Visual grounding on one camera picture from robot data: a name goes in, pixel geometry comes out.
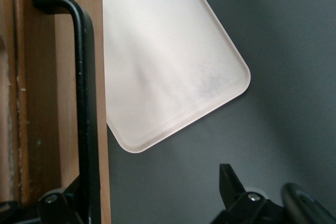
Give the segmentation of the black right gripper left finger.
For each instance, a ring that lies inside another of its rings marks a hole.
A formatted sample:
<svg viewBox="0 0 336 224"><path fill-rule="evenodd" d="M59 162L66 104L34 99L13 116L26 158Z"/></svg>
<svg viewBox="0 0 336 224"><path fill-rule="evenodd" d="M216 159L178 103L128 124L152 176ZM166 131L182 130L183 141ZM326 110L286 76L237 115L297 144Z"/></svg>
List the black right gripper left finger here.
<svg viewBox="0 0 336 224"><path fill-rule="evenodd" d="M67 188L46 193L38 201L40 223L85 223L81 198L79 176Z"/></svg>

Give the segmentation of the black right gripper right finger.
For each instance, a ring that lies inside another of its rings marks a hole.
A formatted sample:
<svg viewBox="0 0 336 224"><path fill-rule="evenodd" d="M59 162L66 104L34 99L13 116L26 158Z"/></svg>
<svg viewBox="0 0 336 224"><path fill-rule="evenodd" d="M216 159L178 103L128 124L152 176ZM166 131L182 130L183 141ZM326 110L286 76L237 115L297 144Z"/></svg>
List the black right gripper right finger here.
<svg viewBox="0 0 336 224"><path fill-rule="evenodd" d="M212 223L262 223L265 197L246 191L230 164L219 166L219 192L225 210Z"/></svg>

